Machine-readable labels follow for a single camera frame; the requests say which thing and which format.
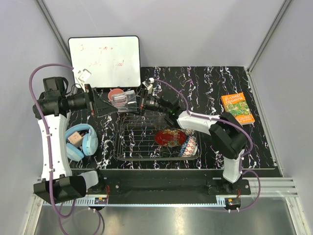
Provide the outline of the red floral plate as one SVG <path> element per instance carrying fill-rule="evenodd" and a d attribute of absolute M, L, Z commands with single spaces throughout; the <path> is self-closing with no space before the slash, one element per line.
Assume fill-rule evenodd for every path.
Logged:
<path fill-rule="evenodd" d="M 155 135 L 155 142 L 166 147 L 180 146 L 186 139 L 187 135 L 178 129 L 164 129 Z"/>

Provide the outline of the blue and red patterned bowl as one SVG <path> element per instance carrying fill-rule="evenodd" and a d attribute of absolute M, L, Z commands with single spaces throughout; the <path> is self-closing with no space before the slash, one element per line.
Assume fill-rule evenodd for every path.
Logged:
<path fill-rule="evenodd" d="M 187 136 L 186 141 L 181 146 L 179 157 L 192 157 L 196 154 L 198 145 L 192 136 Z"/>

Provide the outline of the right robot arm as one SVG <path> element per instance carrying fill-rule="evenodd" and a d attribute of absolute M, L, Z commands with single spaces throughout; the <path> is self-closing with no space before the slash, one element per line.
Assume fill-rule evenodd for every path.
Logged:
<path fill-rule="evenodd" d="M 251 139 L 231 113 L 224 112 L 220 116 L 194 113 L 187 107 L 182 108 L 177 97 L 154 97 L 147 89 L 135 94 L 127 106 L 134 106 L 132 113 L 137 115 L 144 115 L 146 111 L 163 113 L 164 121 L 170 127 L 191 129 L 211 136 L 215 147 L 224 157 L 224 192 L 233 194 L 239 189 L 245 147 Z"/>

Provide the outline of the black wire dish rack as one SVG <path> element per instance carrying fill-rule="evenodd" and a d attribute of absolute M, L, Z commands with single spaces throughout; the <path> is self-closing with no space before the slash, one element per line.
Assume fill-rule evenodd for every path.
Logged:
<path fill-rule="evenodd" d="M 120 161 L 183 161 L 201 156 L 197 131 L 167 126 L 164 115 L 123 117 L 115 138 L 114 157 Z"/>

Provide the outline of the clear plastic tumbler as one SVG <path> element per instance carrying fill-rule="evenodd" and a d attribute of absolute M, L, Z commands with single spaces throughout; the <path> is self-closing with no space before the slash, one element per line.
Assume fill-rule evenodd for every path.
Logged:
<path fill-rule="evenodd" d="M 135 91 L 127 91 L 121 94 L 116 94 L 112 97 L 112 105 L 118 109 L 118 112 L 126 112 L 125 106 L 130 101 L 136 101 Z"/>

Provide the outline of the brown patterned bowl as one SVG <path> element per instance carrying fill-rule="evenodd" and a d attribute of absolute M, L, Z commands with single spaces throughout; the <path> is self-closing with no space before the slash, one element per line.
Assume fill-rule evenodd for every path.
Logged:
<path fill-rule="evenodd" d="M 192 130 L 192 129 L 181 129 L 181 131 L 183 132 L 183 133 L 185 133 L 187 136 L 190 136 L 190 135 L 193 135 L 194 134 L 194 130 Z"/>

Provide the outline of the clear glass plate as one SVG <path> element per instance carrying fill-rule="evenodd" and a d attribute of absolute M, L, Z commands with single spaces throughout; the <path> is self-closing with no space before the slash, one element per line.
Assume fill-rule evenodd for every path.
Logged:
<path fill-rule="evenodd" d="M 165 120 L 166 115 L 160 115 L 159 117 L 157 117 L 154 122 L 153 122 L 153 126 L 157 129 L 157 130 L 163 130 L 169 127 L 168 123 Z"/>

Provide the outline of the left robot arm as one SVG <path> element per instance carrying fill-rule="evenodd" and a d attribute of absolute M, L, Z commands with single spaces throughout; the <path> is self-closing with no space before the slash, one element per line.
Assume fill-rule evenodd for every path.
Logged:
<path fill-rule="evenodd" d="M 101 118 L 117 109 L 89 84 L 85 85 L 84 93 L 73 95 L 66 95 L 68 81 L 63 77 L 45 78 L 43 84 L 45 90 L 33 106 L 41 130 L 44 158 L 41 182 L 34 184 L 34 193 L 49 204 L 85 197 L 89 189 L 102 193 L 106 182 L 98 170 L 72 174 L 67 157 L 67 114 L 86 110 L 91 116 Z"/>

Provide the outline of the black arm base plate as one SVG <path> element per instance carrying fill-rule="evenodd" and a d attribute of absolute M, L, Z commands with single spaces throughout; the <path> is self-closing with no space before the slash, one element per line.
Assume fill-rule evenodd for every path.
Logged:
<path fill-rule="evenodd" d="M 229 183 L 216 169 L 98 169 L 111 194 L 147 191 L 199 191 L 215 195 L 250 195 L 248 180 Z"/>

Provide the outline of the pink plastic cup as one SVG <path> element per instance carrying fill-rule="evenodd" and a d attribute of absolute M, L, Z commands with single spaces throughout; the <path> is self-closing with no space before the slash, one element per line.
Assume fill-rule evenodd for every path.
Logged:
<path fill-rule="evenodd" d="M 112 100 L 112 97 L 116 94 L 121 94 L 123 93 L 124 91 L 120 88 L 115 88 L 115 89 L 112 89 L 109 93 L 108 93 L 108 98 L 109 100 Z"/>

